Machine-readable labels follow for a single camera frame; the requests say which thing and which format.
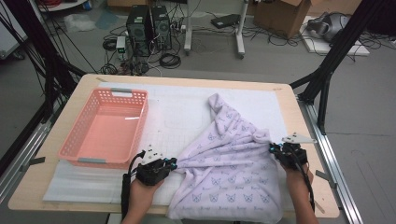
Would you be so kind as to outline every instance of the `plastic basket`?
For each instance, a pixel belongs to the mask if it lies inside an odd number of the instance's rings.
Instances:
[[[148,111],[146,91],[94,89],[59,158],[78,166],[127,169],[139,147]]]

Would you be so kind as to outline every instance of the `computer tower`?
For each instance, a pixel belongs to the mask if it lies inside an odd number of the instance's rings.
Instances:
[[[149,43],[153,39],[149,7],[146,5],[132,6],[126,22],[134,56],[148,57]]]
[[[171,49],[170,20],[165,6],[151,8],[152,23],[154,26],[154,38],[157,49]]]

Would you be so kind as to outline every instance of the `gray floor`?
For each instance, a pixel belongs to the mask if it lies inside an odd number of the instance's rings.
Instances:
[[[93,21],[100,21],[106,12],[96,9],[88,14]],[[247,18],[247,25],[250,21],[251,18]],[[125,19],[118,18],[106,29],[74,33],[70,37],[98,69],[104,63],[102,37],[124,23]],[[190,56],[181,51],[181,66],[175,70],[160,68],[162,76],[291,83],[315,71],[323,60],[321,56],[308,53],[303,43],[297,47],[280,47],[269,44],[267,37],[245,38],[247,54],[240,60],[233,36],[194,35]],[[65,48],[74,65],[92,70],[71,44],[66,44]],[[393,117],[396,111],[396,50],[386,47],[369,50],[369,57],[357,57],[356,62],[345,58],[336,70],[330,89],[326,131],[363,222],[396,223],[396,175],[391,166],[396,161],[392,143],[396,137]],[[157,70],[148,71],[150,77],[159,75]],[[28,60],[0,62],[0,90],[2,156],[42,104],[43,96]],[[106,214],[10,211],[8,198],[0,205],[1,223],[106,222]],[[320,222],[346,223],[346,220],[340,216]]]

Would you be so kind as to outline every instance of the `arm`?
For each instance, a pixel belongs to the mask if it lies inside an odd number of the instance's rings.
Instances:
[[[163,183],[161,181],[156,186],[146,186],[135,179],[131,184],[128,213],[122,224],[138,224],[147,213],[152,204],[155,191]]]
[[[314,179],[314,176],[309,171],[306,165],[304,169],[307,171],[310,182]],[[286,171],[286,182],[288,185],[291,200],[293,201],[294,210],[296,213],[297,223],[311,224],[318,223],[318,219],[312,210],[311,204],[309,203],[309,191],[304,182],[304,178],[299,171],[285,168]]]

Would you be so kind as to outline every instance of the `garment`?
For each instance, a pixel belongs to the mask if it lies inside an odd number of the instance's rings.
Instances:
[[[213,122],[177,158],[186,177],[167,215],[277,223],[282,207],[268,130],[242,119],[218,94],[209,105]]]

